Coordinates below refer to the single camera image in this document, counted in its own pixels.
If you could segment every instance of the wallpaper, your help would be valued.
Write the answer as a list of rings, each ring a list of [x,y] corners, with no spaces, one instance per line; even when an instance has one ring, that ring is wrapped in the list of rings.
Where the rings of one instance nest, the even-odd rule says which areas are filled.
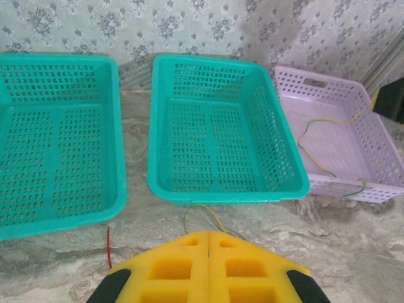
[[[155,54],[209,54],[359,79],[404,24],[401,0],[0,0],[0,52],[106,54],[150,86]]]

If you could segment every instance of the wire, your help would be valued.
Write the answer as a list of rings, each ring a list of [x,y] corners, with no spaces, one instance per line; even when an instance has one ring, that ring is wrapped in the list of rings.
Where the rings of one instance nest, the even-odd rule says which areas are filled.
[[[185,212],[185,214],[184,214],[184,219],[183,219],[183,221],[182,221],[183,226],[184,226],[184,231],[185,231],[186,234],[188,234],[188,228],[187,228],[187,225],[186,225],[186,217],[187,217],[187,214],[188,214],[189,210],[190,210],[192,207],[194,207],[194,206],[201,206],[201,207],[207,209],[208,211],[210,211],[211,214],[215,217],[215,219],[216,219],[217,223],[219,224],[219,227],[220,227],[220,229],[222,230],[222,232],[225,232],[225,233],[227,234],[227,231],[226,231],[225,227],[223,226],[222,221],[220,221],[219,216],[215,213],[214,210],[212,210],[209,206],[204,205],[204,204],[191,205],[191,206],[186,210],[186,212]]]
[[[314,164],[316,164],[323,172],[326,172],[327,174],[332,175],[333,177],[336,177],[336,174],[334,174],[333,172],[329,171],[328,169],[324,168],[314,157],[313,155],[302,146],[302,139],[303,137],[306,135],[307,131],[309,130],[309,126],[314,123],[314,122],[319,122],[319,121],[328,121],[328,122],[335,122],[335,123],[341,123],[341,124],[350,124],[353,123],[356,119],[358,119],[358,117],[362,114],[362,112],[358,112],[351,120],[349,121],[341,121],[338,119],[334,119],[334,118],[321,118],[321,119],[314,119],[311,120],[307,123],[306,129],[304,130],[303,134],[300,136],[300,138],[297,140],[297,146],[300,147],[301,149],[303,149],[305,151],[305,153],[307,154],[307,156],[309,156],[309,158],[314,162]],[[349,194],[344,194],[343,197],[349,197],[349,196],[353,196],[355,194],[359,194],[362,191],[365,190],[366,188],[366,180],[361,178],[359,179],[360,181],[362,181],[362,188],[354,193],[349,193]]]
[[[109,241],[109,226],[107,229],[107,258],[108,258],[108,265],[109,265],[109,269],[112,268],[112,261],[111,261],[111,244]]]

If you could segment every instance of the basket handle hole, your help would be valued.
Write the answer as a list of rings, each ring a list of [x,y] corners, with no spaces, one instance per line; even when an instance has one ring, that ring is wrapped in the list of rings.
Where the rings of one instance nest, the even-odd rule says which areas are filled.
[[[326,87],[328,85],[327,82],[318,81],[318,80],[314,80],[314,79],[310,79],[310,78],[306,78],[303,81],[303,84],[309,85],[309,86],[320,87],[320,88],[324,88],[324,87]]]

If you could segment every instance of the yellow foam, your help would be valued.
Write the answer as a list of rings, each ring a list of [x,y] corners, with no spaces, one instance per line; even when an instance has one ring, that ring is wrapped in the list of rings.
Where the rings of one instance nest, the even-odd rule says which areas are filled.
[[[223,232],[194,232],[111,269],[131,276],[116,303],[300,303],[288,270],[308,270]]]

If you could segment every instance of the wall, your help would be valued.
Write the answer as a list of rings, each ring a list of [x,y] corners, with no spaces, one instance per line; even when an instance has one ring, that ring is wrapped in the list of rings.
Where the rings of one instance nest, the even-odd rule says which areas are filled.
[[[108,54],[131,62],[123,78],[151,54],[181,52],[358,80],[403,11],[400,0],[0,0],[0,52]]]

